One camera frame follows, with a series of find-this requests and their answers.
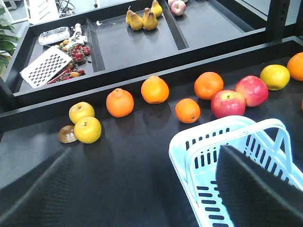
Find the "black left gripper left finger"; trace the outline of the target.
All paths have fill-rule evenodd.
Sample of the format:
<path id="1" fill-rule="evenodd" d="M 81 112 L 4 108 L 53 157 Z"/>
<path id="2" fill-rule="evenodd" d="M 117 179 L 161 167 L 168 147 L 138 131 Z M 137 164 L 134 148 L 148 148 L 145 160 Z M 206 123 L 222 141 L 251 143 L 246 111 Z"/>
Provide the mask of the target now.
<path id="1" fill-rule="evenodd" d="M 2 227 L 57 227 L 71 194 L 71 150 L 60 151 L 37 180 L 0 215 Z"/>

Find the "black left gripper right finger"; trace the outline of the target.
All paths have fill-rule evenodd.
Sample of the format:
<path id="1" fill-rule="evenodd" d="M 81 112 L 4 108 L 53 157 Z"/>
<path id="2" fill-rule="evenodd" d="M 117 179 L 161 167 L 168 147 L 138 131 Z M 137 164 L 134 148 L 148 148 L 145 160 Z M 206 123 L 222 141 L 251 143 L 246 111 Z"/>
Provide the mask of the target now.
<path id="1" fill-rule="evenodd" d="M 301 227 L 303 192 L 230 145 L 222 145 L 216 180 L 236 227 Z"/>

